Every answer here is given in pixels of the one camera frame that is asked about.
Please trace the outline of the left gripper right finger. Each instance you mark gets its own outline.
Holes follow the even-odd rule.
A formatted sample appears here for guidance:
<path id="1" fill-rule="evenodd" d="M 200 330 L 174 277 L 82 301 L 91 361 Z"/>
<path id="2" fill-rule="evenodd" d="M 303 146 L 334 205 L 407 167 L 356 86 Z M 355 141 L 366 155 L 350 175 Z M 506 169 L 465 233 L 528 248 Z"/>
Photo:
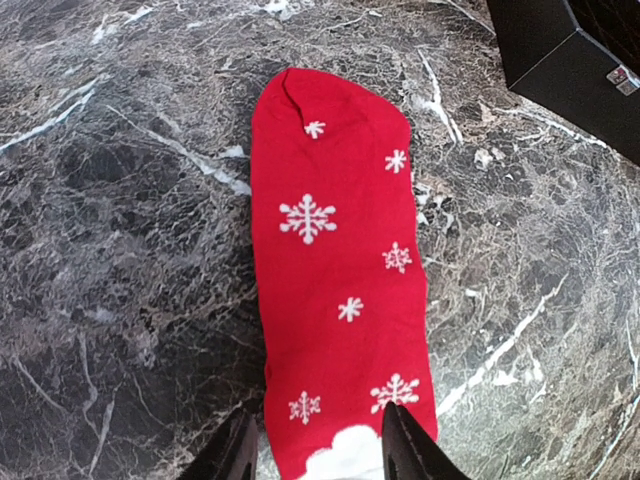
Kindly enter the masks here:
<path id="1" fill-rule="evenodd" d="M 384 410 L 382 451 L 387 480 L 469 480 L 409 410 L 393 402 Z"/>

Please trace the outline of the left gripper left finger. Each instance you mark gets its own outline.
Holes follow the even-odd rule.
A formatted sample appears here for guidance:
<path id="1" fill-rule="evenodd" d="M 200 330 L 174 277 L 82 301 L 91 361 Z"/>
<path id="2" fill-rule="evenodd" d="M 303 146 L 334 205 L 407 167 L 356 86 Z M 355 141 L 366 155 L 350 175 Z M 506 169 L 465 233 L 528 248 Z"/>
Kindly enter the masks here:
<path id="1" fill-rule="evenodd" d="M 177 479 L 254 479 L 257 454 L 255 418 L 247 410 L 234 410 Z"/>

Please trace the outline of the red Santa Christmas sock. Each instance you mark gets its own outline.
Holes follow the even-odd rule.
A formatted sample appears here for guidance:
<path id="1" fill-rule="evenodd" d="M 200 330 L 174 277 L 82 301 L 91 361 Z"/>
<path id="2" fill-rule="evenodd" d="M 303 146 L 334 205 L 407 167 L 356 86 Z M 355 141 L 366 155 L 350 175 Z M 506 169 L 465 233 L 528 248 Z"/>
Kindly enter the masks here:
<path id="1" fill-rule="evenodd" d="M 284 479 L 380 479 L 385 407 L 438 433 L 406 117 L 289 68 L 252 119 L 265 425 Z"/>

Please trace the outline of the black compartment box glass lid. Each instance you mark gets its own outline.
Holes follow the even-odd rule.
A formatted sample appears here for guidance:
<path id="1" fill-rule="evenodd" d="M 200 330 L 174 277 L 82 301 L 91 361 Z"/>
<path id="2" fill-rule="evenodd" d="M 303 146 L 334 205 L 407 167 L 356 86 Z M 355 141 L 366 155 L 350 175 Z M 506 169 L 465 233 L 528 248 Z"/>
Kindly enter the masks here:
<path id="1" fill-rule="evenodd" d="M 491 0 L 507 87 L 639 161 L 639 4 Z"/>

